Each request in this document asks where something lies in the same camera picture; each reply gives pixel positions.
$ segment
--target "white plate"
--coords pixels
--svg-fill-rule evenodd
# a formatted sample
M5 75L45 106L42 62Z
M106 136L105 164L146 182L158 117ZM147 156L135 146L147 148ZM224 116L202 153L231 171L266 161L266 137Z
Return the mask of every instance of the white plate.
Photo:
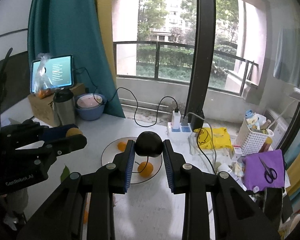
M136 140L136 137L124 137L124 138L120 138L117 139L115 141L113 141L112 143L110 143L104 150L101 156L101 165L107 165L108 163L111 163L114 159L114 156L118 153L121 153L121 151L118 149L117 145L119 142L125 142L127 143L128 140ZM134 164L133 164L133 172L138 172L138 163L141 162L146 162L147 161L147 157L140 157L139 155L135 155L134 157ZM145 182L151 178L153 178L160 170L161 166L162 166L162 155L160 155L157 158L152 158L149 157L149 162L153 165L153 171L151 173L151 175L147 178L144 178L142 176L140 176L138 173L132 173L131 176L131 184L139 184L142 182Z
M77 105L81 108L93 108L99 106L102 103L102 97L98 95L88 94L81 96L77 100Z

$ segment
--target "plastic basket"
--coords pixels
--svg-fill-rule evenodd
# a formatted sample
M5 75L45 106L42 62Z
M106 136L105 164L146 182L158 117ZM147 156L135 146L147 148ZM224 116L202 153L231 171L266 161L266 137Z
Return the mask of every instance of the plastic basket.
M265 143L266 138L272 138L274 135L271 130L267 129L267 131L268 134L251 131L244 119L235 143L240 145L243 155L257 153Z

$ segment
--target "tablet screen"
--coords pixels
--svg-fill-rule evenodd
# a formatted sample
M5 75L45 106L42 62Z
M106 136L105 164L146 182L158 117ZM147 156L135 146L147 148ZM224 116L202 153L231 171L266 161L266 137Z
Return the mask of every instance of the tablet screen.
M34 93L35 74L40 66L40 60L32 63L31 91ZM73 84L71 70L71 56L54 57L47 61L45 71L54 87L66 87Z

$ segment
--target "scissors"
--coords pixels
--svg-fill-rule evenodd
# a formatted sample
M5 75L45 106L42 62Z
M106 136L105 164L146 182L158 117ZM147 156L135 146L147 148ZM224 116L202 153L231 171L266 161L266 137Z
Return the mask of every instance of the scissors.
M263 160L260 159L260 157L259 157L259 160L261 161L262 165L263 165L264 168L265 168L265 179L266 179L266 181L267 181L269 184L273 183L273 181L274 181L275 179L277 179L277 177L278 177L277 172L275 171L275 169L269 168L269 167L265 164L265 162L264 162Z

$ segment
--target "table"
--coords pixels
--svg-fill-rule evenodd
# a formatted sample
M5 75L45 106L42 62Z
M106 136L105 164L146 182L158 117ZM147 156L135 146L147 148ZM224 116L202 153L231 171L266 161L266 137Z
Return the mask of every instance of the table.
M12 113L21 107L26 108L23 111L28 111L26 104L19 104L15 106L14 110L9 110L9 117L13 118ZM86 136L88 144L82 150L58 157L49 169L49 178L28 188L29 203L25 209L27 218L31 217L60 185L60 176L65 165L70 172L77 171L82 175L92 173L101 167L101 154L105 147L116 139L128 136L137 137L141 132L147 130L156 132L162 140L168 139L165 126L154 125L144 128L136 125L132 119L107 114L103 114L100 119L92 122L78 119L77 125ZM211 171L209 163L203 155L189 154L190 148L187 139L180 140L178 143L172 141L171 144L174 151L181 153L187 163L193 164L204 172ZM212 159L213 152L211 150L205 150L205 153ZM219 157L225 158L221 152L218 153ZM207 195L210 210L212 203L210 194ZM115 199L114 224L116 239L181 239L185 196L171 193L164 165L155 177L142 184L131 185L125 195L116 194ZM210 237L214 239L213 212L210 214Z

